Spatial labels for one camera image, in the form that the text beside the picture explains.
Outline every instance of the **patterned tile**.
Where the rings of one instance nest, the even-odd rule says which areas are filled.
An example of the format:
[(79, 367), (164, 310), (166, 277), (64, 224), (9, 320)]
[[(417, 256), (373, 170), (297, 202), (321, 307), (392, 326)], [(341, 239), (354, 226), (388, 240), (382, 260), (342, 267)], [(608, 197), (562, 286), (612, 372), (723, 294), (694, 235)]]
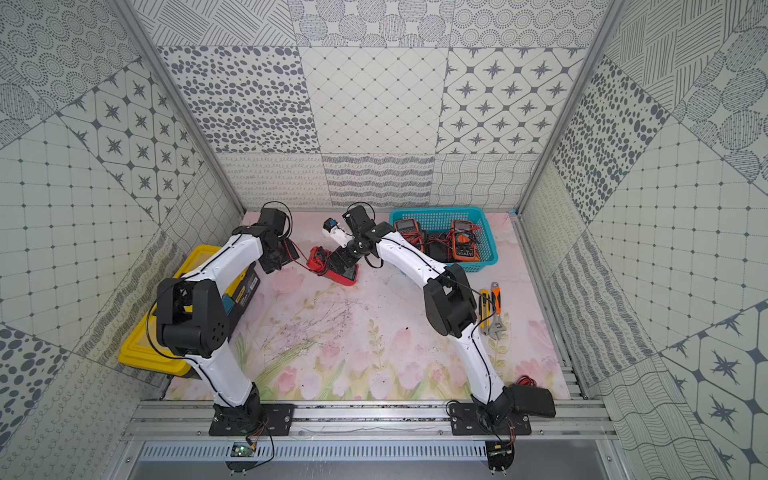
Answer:
[(733, 478), (763, 478), (755, 467), (768, 463), (766, 316), (764, 300), (661, 352)]
[(605, 55), (672, 110), (754, 0), (633, 0)]
[(198, 245), (223, 245), (242, 217), (217, 176), (202, 164), (161, 229), (186, 256)]
[(1, 452), (24, 417), (37, 406), (69, 352), (5, 325), (0, 325), (0, 352), (4, 372), (0, 379), (8, 385), (0, 389), (0, 402), (5, 407), (0, 417)]
[(324, 154), (432, 154), (445, 53), (301, 48)]
[(603, 58), (553, 157), (584, 222), (592, 221), (668, 117)]
[(415, 155), (323, 155), (334, 207), (366, 199), (376, 208), (426, 207), (435, 158)]
[(101, 478), (138, 402), (157, 394), (71, 354), (4, 450), (0, 471), (29, 480)]
[(674, 115), (768, 195), (768, 9), (756, 2), (694, 81)]
[(538, 155), (435, 155), (433, 207), (472, 205), (515, 208), (531, 179)]
[(0, 318), (71, 348), (157, 224), (56, 116), (0, 164)]
[[(120, 346), (153, 303), (155, 286), (162, 279), (173, 276), (184, 258), (184, 252), (170, 241), (168, 234), (158, 230), (115, 286), (114, 294), (73, 347), (73, 352), (101, 365), (117, 368)], [(125, 369), (131, 376), (141, 376), (149, 382), (163, 377), (148, 371)]]
[(156, 45), (295, 45), (286, 0), (132, 0)]
[(289, 0), (299, 45), (447, 47), (453, 0)]
[(295, 48), (203, 46), (160, 51), (216, 152), (318, 151)]
[(452, 37), (462, 47), (588, 47), (608, 0), (457, 0)]
[(58, 115), (156, 223), (176, 204), (202, 161), (141, 60)]
[(139, 56), (104, 0), (2, 2), (0, 55), (57, 111)]
[(744, 478), (729, 475), (676, 383), (664, 362), (653, 356), (594, 387), (635, 477)]
[(552, 163), (541, 172), (522, 220), (534, 257), (548, 279), (585, 228)]
[(548, 279), (548, 288), (586, 387), (656, 353), (588, 230)]
[(450, 48), (437, 151), (540, 154), (583, 57), (578, 48)]
[(51, 107), (0, 55), (0, 147), (21, 137), (52, 114)]
[(248, 210), (269, 200), (292, 208), (332, 205), (319, 154), (221, 154), (219, 162)]
[(768, 296), (768, 197), (674, 118), (589, 230), (654, 342)]

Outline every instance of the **black mounting plate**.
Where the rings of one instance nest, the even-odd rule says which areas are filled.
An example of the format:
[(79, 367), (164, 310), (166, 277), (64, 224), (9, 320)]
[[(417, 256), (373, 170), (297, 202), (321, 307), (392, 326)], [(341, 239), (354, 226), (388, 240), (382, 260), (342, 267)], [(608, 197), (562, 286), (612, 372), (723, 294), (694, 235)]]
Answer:
[[(451, 433), (453, 435), (488, 435), (488, 432), (483, 430), (478, 423), (477, 405), (474, 403), (452, 402), (448, 405), (448, 412), (451, 416)], [(517, 436), (531, 434), (531, 423), (528, 421), (528, 415), (510, 412), (505, 421), (494, 429), (496, 435), (509, 436), (508, 422), (511, 422), (515, 427)]]
[[(288, 436), (288, 431), (293, 422), (293, 410), (296, 406), (292, 403), (262, 403), (261, 408), (269, 420), (267, 429), (270, 431), (270, 434), (273, 437)], [(217, 419), (214, 416), (214, 420), (210, 423), (208, 435), (212, 437), (238, 436), (240, 435), (239, 429), (241, 426), (241, 424), (230, 425), (226, 419)]]

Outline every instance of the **table surface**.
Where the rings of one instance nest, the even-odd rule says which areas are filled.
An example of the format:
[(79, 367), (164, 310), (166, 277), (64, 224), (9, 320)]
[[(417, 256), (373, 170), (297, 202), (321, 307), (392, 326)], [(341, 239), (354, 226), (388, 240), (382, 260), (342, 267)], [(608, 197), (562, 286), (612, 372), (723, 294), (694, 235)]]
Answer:
[[(243, 224), (258, 215), (247, 213)], [(507, 331), (498, 342), (481, 336), (491, 361), (507, 384), (525, 374), (556, 399), (570, 399), (509, 215), (486, 215), (498, 262), (467, 277), (476, 290), (490, 290), (494, 281), (502, 290)], [(293, 214), (291, 239), (305, 254), (317, 245), (335, 248), (320, 231), (328, 217), (341, 220), (341, 213)], [(392, 265), (375, 270), (360, 262), (354, 286), (293, 264), (270, 275), (257, 272), (262, 283), (230, 347), (262, 399), (469, 398), (455, 347), (429, 325), (422, 290)], [(200, 380), (176, 377), (165, 399), (212, 395)]]

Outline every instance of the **red multimeter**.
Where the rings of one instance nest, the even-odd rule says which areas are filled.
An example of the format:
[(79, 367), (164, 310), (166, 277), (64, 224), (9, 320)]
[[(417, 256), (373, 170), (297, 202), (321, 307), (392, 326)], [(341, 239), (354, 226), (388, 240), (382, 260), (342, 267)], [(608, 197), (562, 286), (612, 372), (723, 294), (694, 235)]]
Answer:
[(421, 250), (422, 253), (426, 253), (425, 234), (422, 233), (419, 222), (414, 218), (397, 220), (395, 222), (395, 230), (400, 232), (408, 243)]
[(475, 233), (472, 229), (475, 224), (467, 220), (453, 220), (451, 222), (451, 251), (453, 260), (457, 262), (479, 262), (480, 253), (475, 242)]

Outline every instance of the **blue basket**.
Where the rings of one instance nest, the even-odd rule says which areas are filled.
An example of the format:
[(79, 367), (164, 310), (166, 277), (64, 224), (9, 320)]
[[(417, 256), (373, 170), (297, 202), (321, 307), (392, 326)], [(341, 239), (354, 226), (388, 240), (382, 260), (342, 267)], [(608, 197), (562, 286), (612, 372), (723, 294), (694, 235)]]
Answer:
[(404, 218), (415, 218), (421, 224), (422, 230), (429, 233), (443, 233), (451, 230), (453, 220), (469, 220), (480, 226), (477, 248), (482, 261), (457, 264), (466, 272), (479, 272), (486, 265), (493, 265), (498, 261), (496, 243), (493, 241), (488, 219), (477, 207), (398, 208), (389, 214), (389, 223), (394, 226), (397, 220)]

